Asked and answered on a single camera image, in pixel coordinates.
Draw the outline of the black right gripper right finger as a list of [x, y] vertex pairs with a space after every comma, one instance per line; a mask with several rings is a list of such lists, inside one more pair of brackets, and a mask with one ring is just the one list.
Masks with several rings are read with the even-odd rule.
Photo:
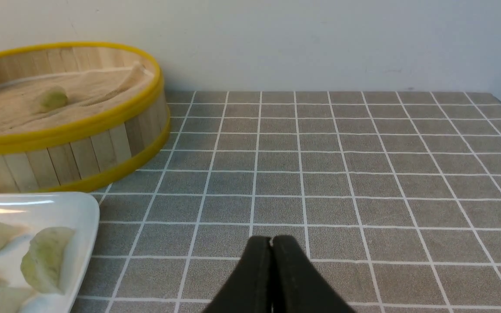
[[272, 240], [273, 313], [354, 313], [312, 265], [297, 240], [289, 235]]

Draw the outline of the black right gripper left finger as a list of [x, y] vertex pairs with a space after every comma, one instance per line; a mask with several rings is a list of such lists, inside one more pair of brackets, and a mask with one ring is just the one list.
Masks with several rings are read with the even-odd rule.
[[270, 313], [272, 250], [268, 236], [251, 236], [235, 269], [205, 313]]

